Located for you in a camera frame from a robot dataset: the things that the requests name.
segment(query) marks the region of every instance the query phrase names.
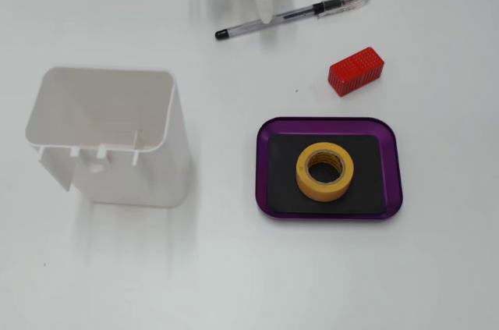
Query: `black rubber pad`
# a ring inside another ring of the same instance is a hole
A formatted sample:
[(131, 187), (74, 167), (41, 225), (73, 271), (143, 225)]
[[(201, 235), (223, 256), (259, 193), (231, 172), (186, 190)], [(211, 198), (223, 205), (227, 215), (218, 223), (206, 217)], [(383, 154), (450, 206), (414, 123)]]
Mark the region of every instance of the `black rubber pad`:
[[(354, 174), (347, 193), (335, 201), (311, 200), (296, 184), (296, 161), (311, 144), (337, 144), (350, 154)], [(273, 135), (268, 144), (268, 205), (281, 213), (379, 215), (386, 209), (380, 145), (371, 135)]]

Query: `ballpoint pen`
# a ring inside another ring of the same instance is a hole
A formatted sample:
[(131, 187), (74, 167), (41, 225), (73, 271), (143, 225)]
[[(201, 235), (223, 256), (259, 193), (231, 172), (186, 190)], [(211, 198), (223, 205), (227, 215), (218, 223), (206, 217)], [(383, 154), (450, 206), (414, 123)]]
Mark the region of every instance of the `ballpoint pen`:
[(339, 12), (346, 12), (347, 10), (359, 8), (364, 6), (368, 1), (369, 0), (324, 0), (322, 2), (318, 2), (317, 4), (306, 6), (305, 8), (277, 14), (268, 24), (263, 23), (261, 20), (254, 20), (252, 22), (240, 24), (239, 26), (217, 31), (215, 33), (215, 37), (217, 40), (224, 40), (233, 36), (245, 34), (247, 32), (277, 26), (281, 23), (300, 20), (308, 16), (329, 16), (331, 14), (337, 14)]

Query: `yellow tape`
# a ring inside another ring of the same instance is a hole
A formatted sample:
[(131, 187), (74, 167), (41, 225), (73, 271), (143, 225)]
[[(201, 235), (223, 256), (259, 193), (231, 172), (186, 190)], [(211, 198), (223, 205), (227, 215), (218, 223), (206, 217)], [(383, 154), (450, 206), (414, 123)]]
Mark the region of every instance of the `yellow tape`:
[[(340, 176), (334, 182), (316, 181), (309, 173), (315, 164), (333, 166)], [(345, 194), (353, 177), (353, 160), (350, 154), (337, 144), (315, 143), (301, 153), (296, 162), (296, 182), (300, 190), (315, 201), (333, 201)]]

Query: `white table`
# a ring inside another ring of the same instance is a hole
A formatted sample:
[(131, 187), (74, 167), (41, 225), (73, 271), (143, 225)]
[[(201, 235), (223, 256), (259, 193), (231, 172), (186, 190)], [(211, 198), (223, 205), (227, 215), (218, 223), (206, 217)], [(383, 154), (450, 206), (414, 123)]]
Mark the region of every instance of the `white table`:
[[(0, 328), (499, 328), (498, 1), (373, 0), (216, 42), (253, 0), (0, 0)], [(339, 98), (329, 66), (368, 46), (381, 80)], [(59, 63), (177, 76), (196, 162), (184, 205), (90, 205), (37, 163), (23, 131)], [(264, 215), (256, 135), (283, 115), (388, 123), (401, 211)]]

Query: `red plastic block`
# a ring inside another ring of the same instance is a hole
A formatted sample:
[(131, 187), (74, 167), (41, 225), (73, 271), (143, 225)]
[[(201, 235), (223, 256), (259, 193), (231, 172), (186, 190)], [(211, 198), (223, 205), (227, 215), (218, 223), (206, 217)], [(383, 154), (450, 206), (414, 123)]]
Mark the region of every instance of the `red plastic block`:
[(384, 61), (371, 47), (335, 63), (329, 69), (329, 84), (345, 96), (381, 76)]

